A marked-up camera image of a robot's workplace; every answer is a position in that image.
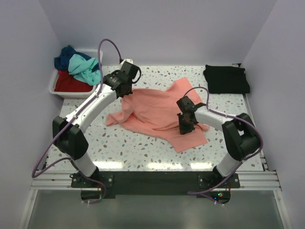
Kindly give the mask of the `pink t shirt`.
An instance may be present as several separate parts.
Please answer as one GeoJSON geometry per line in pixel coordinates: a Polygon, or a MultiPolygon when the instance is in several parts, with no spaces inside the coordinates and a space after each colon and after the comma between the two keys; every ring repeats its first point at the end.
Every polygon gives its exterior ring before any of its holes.
{"type": "Polygon", "coordinates": [[[168,141],[177,153],[204,145],[208,141],[204,135],[209,127],[198,124],[191,133],[181,135],[179,131],[176,102],[191,89],[187,78],[174,81],[166,90],[134,89],[122,98],[122,110],[109,114],[106,125],[119,124],[124,129],[168,141]]]}

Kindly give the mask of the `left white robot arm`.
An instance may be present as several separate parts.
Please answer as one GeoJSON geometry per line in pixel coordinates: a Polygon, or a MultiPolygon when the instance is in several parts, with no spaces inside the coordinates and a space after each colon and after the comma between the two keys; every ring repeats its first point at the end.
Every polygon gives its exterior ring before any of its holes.
{"type": "Polygon", "coordinates": [[[102,83],[76,110],[52,122],[54,145],[66,154],[82,173],[82,182],[94,187],[99,181],[99,170],[88,155],[89,143],[84,133],[95,118],[118,98],[132,94],[132,85],[139,80],[140,67],[124,60],[120,69],[106,75],[102,83]]]}

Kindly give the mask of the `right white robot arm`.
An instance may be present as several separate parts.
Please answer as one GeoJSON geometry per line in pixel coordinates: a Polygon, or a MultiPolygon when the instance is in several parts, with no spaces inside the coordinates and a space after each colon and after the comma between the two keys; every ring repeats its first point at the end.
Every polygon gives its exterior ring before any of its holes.
{"type": "Polygon", "coordinates": [[[208,104],[194,104],[188,97],[179,99],[177,105],[180,134],[195,130],[195,125],[207,124],[222,131],[227,153],[221,162],[213,168],[212,181],[217,187],[224,187],[236,168],[249,155],[261,148],[263,141],[250,116],[224,114],[208,108],[208,104]]]}

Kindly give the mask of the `white plastic laundry basket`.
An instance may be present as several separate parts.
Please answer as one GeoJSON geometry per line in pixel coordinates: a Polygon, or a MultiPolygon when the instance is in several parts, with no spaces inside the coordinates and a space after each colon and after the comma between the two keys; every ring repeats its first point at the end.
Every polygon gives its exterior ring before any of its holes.
{"type": "MultiPolygon", "coordinates": [[[[77,52],[84,53],[90,57],[97,58],[97,50],[95,49],[84,49],[84,48],[76,48],[77,52]]],[[[97,85],[93,85],[90,91],[87,92],[67,92],[67,91],[55,91],[56,84],[59,78],[58,70],[54,69],[51,75],[51,80],[49,83],[49,93],[58,95],[64,99],[87,99],[97,88],[97,85]]]]}

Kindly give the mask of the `teal t shirt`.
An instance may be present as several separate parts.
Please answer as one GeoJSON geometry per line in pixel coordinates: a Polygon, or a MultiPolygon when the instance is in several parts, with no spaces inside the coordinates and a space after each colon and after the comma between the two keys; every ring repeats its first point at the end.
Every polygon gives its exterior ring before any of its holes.
{"type": "Polygon", "coordinates": [[[101,82],[99,63],[96,58],[86,60],[81,55],[74,54],[69,60],[68,72],[74,79],[90,86],[101,82]]]}

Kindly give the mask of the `folded black t shirt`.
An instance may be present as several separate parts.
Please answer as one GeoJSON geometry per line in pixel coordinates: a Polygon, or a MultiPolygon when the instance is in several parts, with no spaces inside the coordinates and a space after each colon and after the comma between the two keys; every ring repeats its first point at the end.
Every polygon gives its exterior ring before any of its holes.
{"type": "Polygon", "coordinates": [[[206,65],[203,71],[211,94],[249,94],[245,68],[206,65]]]}

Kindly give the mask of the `red t shirt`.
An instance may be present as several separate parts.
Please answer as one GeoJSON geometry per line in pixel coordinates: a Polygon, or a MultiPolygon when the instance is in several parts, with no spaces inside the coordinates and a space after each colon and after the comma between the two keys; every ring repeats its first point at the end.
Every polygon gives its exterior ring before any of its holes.
{"type": "Polygon", "coordinates": [[[70,75],[67,70],[58,71],[58,79],[55,84],[54,91],[81,93],[81,92],[90,92],[92,89],[93,86],[90,86],[87,83],[74,79],[74,77],[70,75]]]}

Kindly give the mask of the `navy blue t shirt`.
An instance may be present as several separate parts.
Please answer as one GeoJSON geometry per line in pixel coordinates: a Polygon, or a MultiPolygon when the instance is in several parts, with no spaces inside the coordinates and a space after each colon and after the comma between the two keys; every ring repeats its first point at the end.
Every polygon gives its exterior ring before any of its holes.
{"type": "Polygon", "coordinates": [[[84,53],[77,52],[70,45],[68,45],[67,47],[65,47],[61,50],[61,53],[58,57],[54,58],[54,67],[57,70],[68,70],[69,60],[74,54],[81,55],[86,60],[91,58],[90,56],[88,56],[84,53]]]}

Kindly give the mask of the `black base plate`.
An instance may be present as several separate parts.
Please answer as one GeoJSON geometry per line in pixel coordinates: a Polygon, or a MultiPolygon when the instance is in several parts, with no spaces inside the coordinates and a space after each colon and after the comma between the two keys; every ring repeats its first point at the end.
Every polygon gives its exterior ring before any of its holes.
{"type": "Polygon", "coordinates": [[[117,195],[180,196],[189,191],[205,192],[216,201],[227,203],[233,188],[240,188],[239,177],[233,174],[218,188],[209,191],[217,183],[213,173],[204,172],[120,172],[101,171],[101,184],[89,181],[79,173],[70,175],[71,187],[81,189],[82,200],[98,200],[100,197],[115,198],[117,195]]]}

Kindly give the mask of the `aluminium frame rail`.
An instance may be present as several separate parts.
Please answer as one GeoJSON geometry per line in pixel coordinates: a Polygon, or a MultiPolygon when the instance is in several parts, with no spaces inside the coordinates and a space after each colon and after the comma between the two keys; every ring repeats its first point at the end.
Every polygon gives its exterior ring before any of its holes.
{"type": "MultiPolygon", "coordinates": [[[[102,183],[107,188],[123,185],[130,187],[169,187],[186,185],[187,190],[210,188],[211,171],[101,171],[102,183]]],[[[93,190],[97,184],[87,181],[74,171],[47,171],[32,180],[30,187],[38,190],[83,189],[93,190]]],[[[219,188],[230,187],[236,190],[281,190],[276,172],[242,171],[236,172],[219,188]]]]}

